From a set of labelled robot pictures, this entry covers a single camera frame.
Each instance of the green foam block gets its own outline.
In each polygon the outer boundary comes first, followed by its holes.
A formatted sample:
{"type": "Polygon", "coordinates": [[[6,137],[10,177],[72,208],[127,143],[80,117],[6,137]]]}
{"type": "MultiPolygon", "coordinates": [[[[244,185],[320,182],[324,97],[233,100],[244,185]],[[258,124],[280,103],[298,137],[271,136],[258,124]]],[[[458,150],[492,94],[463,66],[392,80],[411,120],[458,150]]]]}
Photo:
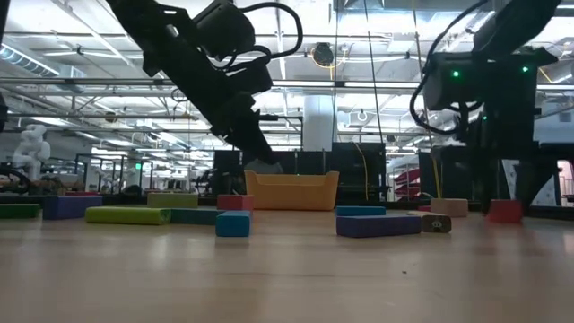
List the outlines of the green foam block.
{"type": "Polygon", "coordinates": [[[171,209],[172,223],[215,225],[217,215],[224,211],[208,209],[171,209]]]}
{"type": "Polygon", "coordinates": [[[0,219],[35,219],[38,217],[39,205],[0,205],[0,219]]]}
{"type": "Polygon", "coordinates": [[[87,223],[150,224],[170,222],[171,211],[159,208],[98,206],[86,210],[87,223]]]}
{"type": "Polygon", "coordinates": [[[155,208],[197,208],[197,194],[186,193],[150,193],[147,195],[148,207],[155,208]]]}

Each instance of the lime green foam block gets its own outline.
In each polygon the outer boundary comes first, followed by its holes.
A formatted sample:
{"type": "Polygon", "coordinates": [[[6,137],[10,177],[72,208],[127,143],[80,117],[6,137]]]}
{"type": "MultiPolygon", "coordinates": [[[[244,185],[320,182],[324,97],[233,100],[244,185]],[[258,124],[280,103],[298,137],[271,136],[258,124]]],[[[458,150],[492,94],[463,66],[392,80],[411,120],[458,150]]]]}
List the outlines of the lime green foam block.
{"type": "Polygon", "coordinates": [[[197,194],[150,193],[147,195],[148,207],[154,208],[197,208],[197,194]]]}
{"type": "Polygon", "coordinates": [[[160,208],[98,206],[86,210],[87,223],[150,224],[170,222],[171,211],[160,208]]]}
{"type": "Polygon", "coordinates": [[[0,219],[35,219],[39,205],[0,205],[0,219]]]}

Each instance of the purple foam block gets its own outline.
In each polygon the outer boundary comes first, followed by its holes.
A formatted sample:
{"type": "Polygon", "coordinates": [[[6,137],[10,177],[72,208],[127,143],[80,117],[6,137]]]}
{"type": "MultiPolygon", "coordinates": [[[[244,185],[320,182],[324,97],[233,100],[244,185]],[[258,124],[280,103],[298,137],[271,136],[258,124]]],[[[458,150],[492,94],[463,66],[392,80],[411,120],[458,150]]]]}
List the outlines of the purple foam block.
{"type": "Polygon", "coordinates": [[[337,235],[373,238],[421,233],[420,216],[338,216],[337,235]]]}
{"type": "Polygon", "coordinates": [[[49,196],[44,199],[44,220],[83,218],[88,207],[102,206],[101,196],[49,196]]]}

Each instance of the blue foam block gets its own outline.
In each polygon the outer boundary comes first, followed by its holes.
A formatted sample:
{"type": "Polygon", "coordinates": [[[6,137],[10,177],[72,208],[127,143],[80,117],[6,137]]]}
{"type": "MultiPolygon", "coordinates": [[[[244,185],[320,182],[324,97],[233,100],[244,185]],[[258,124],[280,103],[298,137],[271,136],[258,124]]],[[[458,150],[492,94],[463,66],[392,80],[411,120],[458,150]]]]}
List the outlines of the blue foam block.
{"type": "Polygon", "coordinates": [[[215,234],[218,237],[248,237],[250,227],[250,211],[228,211],[217,215],[215,234]]]}
{"type": "Polygon", "coordinates": [[[373,238],[421,233],[420,216],[337,216],[337,235],[373,238]]]}
{"type": "Polygon", "coordinates": [[[223,212],[209,209],[171,209],[171,223],[215,225],[217,215],[223,212]]]}
{"type": "Polygon", "coordinates": [[[101,196],[48,196],[44,198],[42,218],[65,220],[83,218],[86,209],[102,206],[101,196]]]}
{"type": "Polygon", "coordinates": [[[338,206],[336,216],[387,215],[384,206],[338,206]]]}

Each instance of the red foam block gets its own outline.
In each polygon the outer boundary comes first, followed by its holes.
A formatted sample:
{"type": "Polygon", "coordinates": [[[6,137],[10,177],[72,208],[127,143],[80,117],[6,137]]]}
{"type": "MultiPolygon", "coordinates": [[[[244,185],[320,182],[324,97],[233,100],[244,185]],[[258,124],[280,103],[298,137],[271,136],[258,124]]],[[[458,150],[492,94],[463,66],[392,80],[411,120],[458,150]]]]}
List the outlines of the red foam block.
{"type": "Polygon", "coordinates": [[[521,223],[522,203],[511,200],[492,200],[486,220],[492,223],[521,223]]]}
{"type": "Polygon", "coordinates": [[[217,209],[253,211],[253,196],[219,195],[217,196],[217,209]]]}

